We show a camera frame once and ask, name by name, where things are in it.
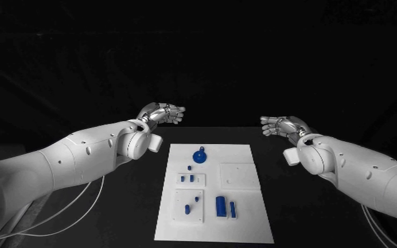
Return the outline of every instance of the robotic hand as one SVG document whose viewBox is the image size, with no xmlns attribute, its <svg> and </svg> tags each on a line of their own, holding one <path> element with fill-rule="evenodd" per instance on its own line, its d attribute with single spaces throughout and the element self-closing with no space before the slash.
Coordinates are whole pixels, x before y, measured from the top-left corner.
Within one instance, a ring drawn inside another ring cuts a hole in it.
<svg viewBox="0 0 397 248">
<path fill-rule="evenodd" d="M 0 161 L 0 229 L 39 197 L 95 181 L 147 149 L 158 152 L 162 139 L 151 131 L 158 123 L 178 123 L 184 111 L 151 103 L 135 119 L 73 132 L 44 149 Z"/>
<path fill-rule="evenodd" d="M 287 137 L 283 151 L 290 166 L 302 163 L 342 193 L 372 210 L 397 218 L 397 162 L 382 153 L 313 134 L 298 117 L 260 117 L 263 135 Z"/>
</svg>

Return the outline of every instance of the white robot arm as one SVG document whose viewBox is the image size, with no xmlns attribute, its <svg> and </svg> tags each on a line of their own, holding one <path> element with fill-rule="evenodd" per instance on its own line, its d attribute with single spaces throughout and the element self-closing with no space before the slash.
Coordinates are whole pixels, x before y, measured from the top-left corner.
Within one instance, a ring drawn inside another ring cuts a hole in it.
<svg viewBox="0 0 397 248">
<path fill-rule="evenodd" d="M 95 181 L 147 149 L 158 152 L 162 139 L 151 131 L 158 123 L 178 123 L 184 111 L 151 103 L 135 119 L 70 133 L 44 149 L 0 161 L 0 229 L 39 197 Z"/>
<path fill-rule="evenodd" d="M 397 161 L 382 153 L 313 134 L 296 117 L 260 117 L 263 135 L 287 137 L 283 151 L 290 166 L 302 163 L 358 203 L 397 218 Z"/>
</svg>

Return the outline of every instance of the black background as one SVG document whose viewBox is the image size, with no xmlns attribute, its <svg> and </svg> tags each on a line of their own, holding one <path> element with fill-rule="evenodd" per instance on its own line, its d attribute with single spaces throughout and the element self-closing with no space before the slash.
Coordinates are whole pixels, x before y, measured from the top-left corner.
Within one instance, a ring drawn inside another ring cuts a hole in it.
<svg viewBox="0 0 397 248">
<path fill-rule="evenodd" d="M 0 0 L 0 31 L 0 137 L 27 152 L 164 102 L 177 126 L 295 115 L 397 153 L 395 0 Z"/>
</svg>

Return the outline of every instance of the white board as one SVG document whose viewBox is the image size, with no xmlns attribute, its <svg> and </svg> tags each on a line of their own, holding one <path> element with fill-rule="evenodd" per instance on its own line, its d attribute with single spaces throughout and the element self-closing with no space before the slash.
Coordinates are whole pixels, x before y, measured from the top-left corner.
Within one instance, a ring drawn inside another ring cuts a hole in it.
<svg viewBox="0 0 397 248">
<path fill-rule="evenodd" d="M 207 154 L 207 160 L 203 164 L 197 164 L 193 161 L 193 154 L 198 151 L 200 146 L 204 147 Z M 171 144 L 158 210 L 155 241 L 273 243 L 253 164 L 249 145 Z M 201 208 L 195 208 L 197 211 L 194 211 L 194 207 L 198 206 L 195 205 L 194 194 L 188 192 L 175 193 L 181 191 L 181 174 L 205 175 L 205 185 L 200 189 L 197 188 L 198 186 L 188 185 L 188 177 L 184 179 L 182 189 L 191 190 L 191 192 L 203 192 L 201 199 L 198 200 Z M 224 181 L 229 180 L 231 182 L 226 183 L 227 185 L 231 185 L 234 182 L 234 187 L 231 187 L 234 189 L 223 187 L 221 178 Z M 217 196 L 224 196 L 226 198 L 227 218 L 216 217 Z M 231 201 L 236 204 L 236 219 L 230 218 L 229 202 Z M 193 205 L 188 215 L 184 213 L 185 203 Z M 203 218 L 198 220 L 200 222 L 194 222 L 200 214 Z"/>
</svg>

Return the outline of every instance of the blue object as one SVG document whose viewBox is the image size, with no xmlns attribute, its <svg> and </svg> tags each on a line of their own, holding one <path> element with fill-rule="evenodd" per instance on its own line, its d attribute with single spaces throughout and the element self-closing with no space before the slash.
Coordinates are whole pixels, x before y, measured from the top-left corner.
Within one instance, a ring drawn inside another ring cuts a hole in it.
<svg viewBox="0 0 397 248">
<path fill-rule="evenodd" d="M 220 217 L 227 217 L 227 213 L 226 213 L 226 199 L 223 196 L 217 196 L 216 198 L 216 202 L 217 202 L 217 216 Z"/>
<path fill-rule="evenodd" d="M 200 147 L 200 150 L 193 154 L 193 160 L 195 163 L 204 163 L 207 160 L 207 154 L 204 152 L 204 147 Z"/>
<path fill-rule="evenodd" d="M 234 202 L 230 202 L 230 212 L 231 212 L 231 218 L 236 218 Z"/>
</svg>

